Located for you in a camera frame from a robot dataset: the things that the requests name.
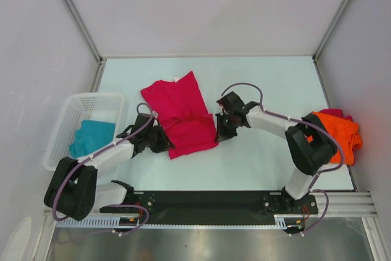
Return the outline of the magenta t shirt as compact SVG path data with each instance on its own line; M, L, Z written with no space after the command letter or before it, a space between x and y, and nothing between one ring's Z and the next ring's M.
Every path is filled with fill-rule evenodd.
M174 144L169 150L171 160L219 145L213 115L205 105L194 72L177 81L156 81L142 89L141 95L157 112L158 122Z

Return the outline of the white plastic laundry basket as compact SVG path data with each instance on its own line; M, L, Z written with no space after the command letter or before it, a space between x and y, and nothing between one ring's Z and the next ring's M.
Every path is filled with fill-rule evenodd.
M71 156L70 145L75 141L76 132L87 121L112 125L109 133L114 138L124 129L127 112L128 106L122 94L94 92L69 96L49 137L43 157L44 168L54 171L60 159Z

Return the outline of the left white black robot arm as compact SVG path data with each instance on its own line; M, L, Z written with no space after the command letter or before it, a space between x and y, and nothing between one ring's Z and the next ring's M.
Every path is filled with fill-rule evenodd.
M46 190L44 204L52 209L56 221L81 221L95 210L130 211L136 203L134 188L120 180L99 185L98 179L145 149L161 153L174 147L156 118L139 114L132 125L104 147L77 159L62 158Z

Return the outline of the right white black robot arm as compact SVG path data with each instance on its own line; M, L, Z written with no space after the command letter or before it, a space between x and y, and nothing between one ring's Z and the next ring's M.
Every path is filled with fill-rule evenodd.
M259 102L244 103L234 92L221 97L216 114L215 141L221 142L238 135L240 127L266 131L286 140L294 171L282 189L282 207L296 213L304 205L304 197L314 186L323 166L330 163L338 151L338 142L314 114L302 119L268 111Z

